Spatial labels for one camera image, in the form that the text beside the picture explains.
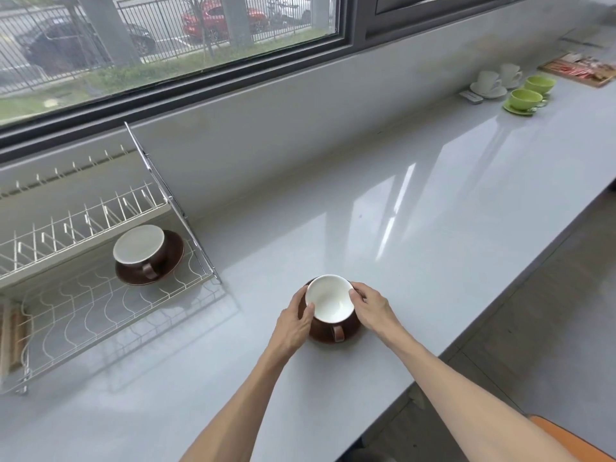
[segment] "white countertop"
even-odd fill
[[[128,329],[29,396],[0,398],[0,460],[179,459],[291,294],[323,273],[379,289],[440,354],[616,177],[616,85],[561,79],[552,97],[530,119],[452,98],[202,220],[227,294],[150,342]],[[150,324],[207,293],[189,290]],[[115,361],[121,345],[134,350]],[[309,341],[276,385],[253,460],[332,462],[411,382],[372,334]]]

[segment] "person's left hand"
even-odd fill
[[[304,310],[301,319],[297,318],[299,302],[306,293],[308,286],[299,289],[289,306],[282,310],[276,322],[272,338],[270,338],[267,348],[281,360],[288,360],[299,349],[310,332],[310,324],[314,317],[314,303],[310,303]]]

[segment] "white wall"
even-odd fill
[[[152,119],[136,127],[137,135],[198,217],[451,95],[482,68],[523,61],[613,2],[524,0]],[[131,145],[124,131],[13,166],[0,172],[0,187],[120,144]]]

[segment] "red car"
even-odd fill
[[[229,37],[227,21],[225,21],[225,13],[220,1],[209,0],[204,2],[201,7],[203,8],[205,32],[210,40],[217,42],[227,39]],[[266,30],[269,24],[266,14],[254,8],[248,8],[248,21],[250,22],[250,31],[253,34]],[[201,41],[201,26],[194,14],[184,13],[182,15],[182,30],[192,39]]]

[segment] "floor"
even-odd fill
[[[602,194],[442,357],[519,412],[616,456],[616,193]],[[364,444],[397,462],[464,454],[416,385]]]

